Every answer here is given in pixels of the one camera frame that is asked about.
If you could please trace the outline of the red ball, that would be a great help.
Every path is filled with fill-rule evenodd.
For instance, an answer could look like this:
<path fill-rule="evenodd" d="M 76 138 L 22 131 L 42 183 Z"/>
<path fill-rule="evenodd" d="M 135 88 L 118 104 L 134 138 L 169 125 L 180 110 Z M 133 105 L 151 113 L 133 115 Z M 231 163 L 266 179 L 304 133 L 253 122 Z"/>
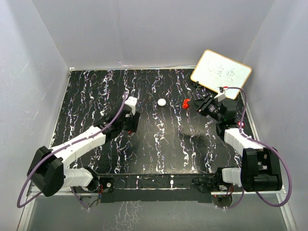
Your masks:
<path fill-rule="evenodd" d="M 182 104 L 182 108 L 183 109 L 188 109 L 189 108 L 189 104 L 188 104 L 189 101 L 190 101 L 190 99 L 185 99 L 183 101 L 183 104 Z"/>

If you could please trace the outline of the white earbud charging case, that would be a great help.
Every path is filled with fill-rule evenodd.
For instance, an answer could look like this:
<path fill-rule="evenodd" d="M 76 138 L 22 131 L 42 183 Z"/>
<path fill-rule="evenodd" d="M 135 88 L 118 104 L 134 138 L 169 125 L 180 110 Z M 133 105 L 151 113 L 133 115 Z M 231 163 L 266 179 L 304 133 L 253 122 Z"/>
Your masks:
<path fill-rule="evenodd" d="M 165 106 L 166 105 L 166 100 L 165 99 L 159 99 L 158 101 L 157 101 L 157 104 L 160 106 L 160 107 L 163 107 L 163 106 Z"/>

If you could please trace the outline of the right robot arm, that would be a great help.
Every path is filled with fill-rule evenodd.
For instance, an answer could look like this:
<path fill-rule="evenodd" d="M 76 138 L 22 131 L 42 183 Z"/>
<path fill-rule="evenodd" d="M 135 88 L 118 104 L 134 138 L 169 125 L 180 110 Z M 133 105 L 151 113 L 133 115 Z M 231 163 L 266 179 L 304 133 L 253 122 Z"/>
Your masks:
<path fill-rule="evenodd" d="M 235 121 L 237 102 L 232 99 L 218 101 L 212 95 L 198 100 L 186 99 L 184 109 L 193 109 L 202 116 L 216 120 L 217 135 L 242 158 L 241 167 L 220 167 L 215 173 L 215 187 L 225 191 L 231 185 L 247 192 L 279 191 L 282 176 L 279 158 L 269 148 L 250 141 Z"/>

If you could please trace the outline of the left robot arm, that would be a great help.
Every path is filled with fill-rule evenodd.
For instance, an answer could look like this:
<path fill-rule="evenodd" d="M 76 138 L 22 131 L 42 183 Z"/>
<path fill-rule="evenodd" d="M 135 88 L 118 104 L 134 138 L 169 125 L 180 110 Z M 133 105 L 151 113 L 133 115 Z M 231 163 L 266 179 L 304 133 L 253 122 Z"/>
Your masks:
<path fill-rule="evenodd" d="M 85 132 L 51 149 L 37 149 L 27 176 L 46 196 L 56 194 L 61 188 L 82 187 L 88 192 L 99 188 L 98 174 L 89 167 L 69 166 L 92 149 L 115 139 L 122 131 L 136 132 L 140 113 L 123 109 L 117 119 L 112 115 L 96 121 Z"/>

